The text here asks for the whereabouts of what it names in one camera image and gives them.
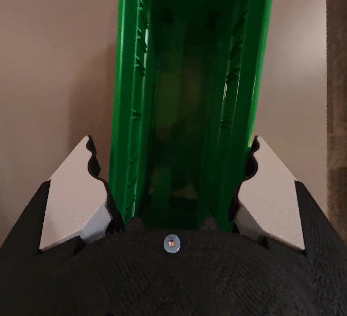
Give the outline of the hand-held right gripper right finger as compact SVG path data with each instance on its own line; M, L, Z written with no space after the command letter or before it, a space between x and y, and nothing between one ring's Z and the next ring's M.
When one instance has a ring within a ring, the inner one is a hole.
M238 232L257 242L268 237L304 251L296 179L259 136L253 140L245 175L228 213Z

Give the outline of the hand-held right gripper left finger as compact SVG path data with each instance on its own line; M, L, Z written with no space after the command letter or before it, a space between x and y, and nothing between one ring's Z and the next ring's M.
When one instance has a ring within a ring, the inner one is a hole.
M50 177L39 249L46 251L74 237L89 244L125 230L91 136L85 136Z

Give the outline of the stack of nested green bins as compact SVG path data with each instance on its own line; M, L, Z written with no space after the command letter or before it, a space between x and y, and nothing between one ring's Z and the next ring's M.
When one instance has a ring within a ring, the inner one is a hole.
M272 0L119 0L109 186L124 224L222 231L246 177Z

